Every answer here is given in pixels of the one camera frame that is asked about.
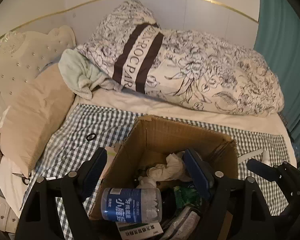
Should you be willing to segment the beige pillow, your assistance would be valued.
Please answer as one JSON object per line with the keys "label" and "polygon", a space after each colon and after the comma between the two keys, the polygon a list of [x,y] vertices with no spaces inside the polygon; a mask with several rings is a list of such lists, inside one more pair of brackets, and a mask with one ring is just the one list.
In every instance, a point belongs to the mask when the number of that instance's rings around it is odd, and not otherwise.
{"label": "beige pillow", "polygon": [[53,64],[17,94],[0,129],[0,149],[29,176],[74,100]]}

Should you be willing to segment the mint green towel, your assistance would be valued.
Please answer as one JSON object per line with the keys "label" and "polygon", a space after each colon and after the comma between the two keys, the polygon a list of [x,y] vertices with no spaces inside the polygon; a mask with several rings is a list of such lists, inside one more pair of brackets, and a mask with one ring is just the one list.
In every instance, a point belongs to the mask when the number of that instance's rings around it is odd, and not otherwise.
{"label": "mint green towel", "polygon": [[58,68],[68,88],[85,100],[93,98],[93,90],[97,87],[117,92],[123,89],[122,85],[73,49],[63,51]]}

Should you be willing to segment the cardboard box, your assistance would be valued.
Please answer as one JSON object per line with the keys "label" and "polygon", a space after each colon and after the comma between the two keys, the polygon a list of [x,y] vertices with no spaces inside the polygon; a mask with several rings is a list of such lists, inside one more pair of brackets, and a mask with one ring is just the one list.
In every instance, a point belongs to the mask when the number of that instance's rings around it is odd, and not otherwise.
{"label": "cardboard box", "polygon": [[164,163],[170,153],[194,149],[214,171],[238,177],[236,142],[209,129],[153,115],[136,119],[128,137],[108,168],[89,214],[97,239],[121,239],[114,222],[101,215],[101,197],[106,188],[135,188],[137,172]]}

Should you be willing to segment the floral duvet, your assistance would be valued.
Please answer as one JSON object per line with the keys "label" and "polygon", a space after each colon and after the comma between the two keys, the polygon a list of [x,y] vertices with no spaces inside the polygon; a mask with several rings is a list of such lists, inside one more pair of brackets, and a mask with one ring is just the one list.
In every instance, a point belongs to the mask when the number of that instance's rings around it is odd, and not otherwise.
{"label": "floral duvet", "polygon": [[197,111],[268,116],[284,108],[277,76],[257,51],[210,33],[161,29],[127,0],[77,50],[125,88]]}

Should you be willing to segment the green snack wrapper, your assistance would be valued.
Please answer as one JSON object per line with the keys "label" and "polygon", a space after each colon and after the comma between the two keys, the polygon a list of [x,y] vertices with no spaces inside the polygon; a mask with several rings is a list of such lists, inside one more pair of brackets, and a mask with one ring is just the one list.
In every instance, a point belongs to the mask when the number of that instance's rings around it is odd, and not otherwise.
{"label": "green snack wrapper", "polygon": [[194,187],[176,186],[173,191],[177,209],[182,209],[185,206],[200,209],[202,206],[202,198]]}

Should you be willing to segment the white paper roll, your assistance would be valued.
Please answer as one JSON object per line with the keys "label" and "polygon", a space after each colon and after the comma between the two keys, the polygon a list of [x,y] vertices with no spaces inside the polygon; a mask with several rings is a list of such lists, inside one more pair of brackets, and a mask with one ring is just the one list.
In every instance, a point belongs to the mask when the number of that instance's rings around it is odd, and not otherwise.
{"label": "white paper roll", "polygon": [[262,163],[268,165],[268,166],[271,166],[271,161],[270,161],[270,153],[268,150],[265,150],[263,153],[262,153]]}

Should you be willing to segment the green white medicine box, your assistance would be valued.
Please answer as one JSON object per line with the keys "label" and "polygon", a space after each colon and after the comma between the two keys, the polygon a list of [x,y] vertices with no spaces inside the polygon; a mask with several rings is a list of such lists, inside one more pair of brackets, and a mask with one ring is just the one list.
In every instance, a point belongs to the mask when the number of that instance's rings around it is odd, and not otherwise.
{"label": "green white medicine box", "polygon": [[162,235],[159,223],[121,223],[116,222],[122,239],[148,239]]}

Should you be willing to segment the clear jar blue label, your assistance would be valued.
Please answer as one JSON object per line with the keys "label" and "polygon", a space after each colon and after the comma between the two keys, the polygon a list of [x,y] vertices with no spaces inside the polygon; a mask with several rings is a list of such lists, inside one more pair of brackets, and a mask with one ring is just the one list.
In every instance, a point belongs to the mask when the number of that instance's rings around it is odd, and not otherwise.
{"label": "clear jar blue label", "polygon": [[160,223],[162,199],[158,188],[106,188],[101,198],[105,220],[123,223]]}

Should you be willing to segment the teal curtain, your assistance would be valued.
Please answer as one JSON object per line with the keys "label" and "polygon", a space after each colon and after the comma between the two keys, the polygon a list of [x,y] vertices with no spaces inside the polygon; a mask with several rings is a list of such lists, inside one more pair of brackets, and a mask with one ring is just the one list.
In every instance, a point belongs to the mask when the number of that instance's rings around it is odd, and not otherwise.
{"label": "teal curtain", "polygon": [[300,153],[300,19],[287,0],[260,0],[254,49],[279,78],[283,115]]}

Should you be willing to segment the black scissors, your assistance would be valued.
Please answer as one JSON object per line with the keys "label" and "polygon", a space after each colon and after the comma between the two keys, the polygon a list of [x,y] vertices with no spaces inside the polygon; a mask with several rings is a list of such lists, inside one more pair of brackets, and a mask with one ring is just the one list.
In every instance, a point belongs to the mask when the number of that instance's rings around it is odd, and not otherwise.
{"label": "black scissors", "polygon": [[29,173],[28,177],[24,176],[22,173],[12,173],[14,176],[21,178],[24,185],[29,185],[32,173]]}

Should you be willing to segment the tufted cream headboard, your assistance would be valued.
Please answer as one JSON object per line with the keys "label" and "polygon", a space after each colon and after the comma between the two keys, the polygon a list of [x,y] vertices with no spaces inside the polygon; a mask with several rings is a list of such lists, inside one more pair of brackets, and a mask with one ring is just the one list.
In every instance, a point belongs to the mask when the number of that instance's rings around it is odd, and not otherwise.
{"label": "tufted cream headboard", "polygon": [[75,45],[75,34],[66,25],[48,34],[6,33],[0,40],[0,117],[25,83],[33,80],[66,48]]}

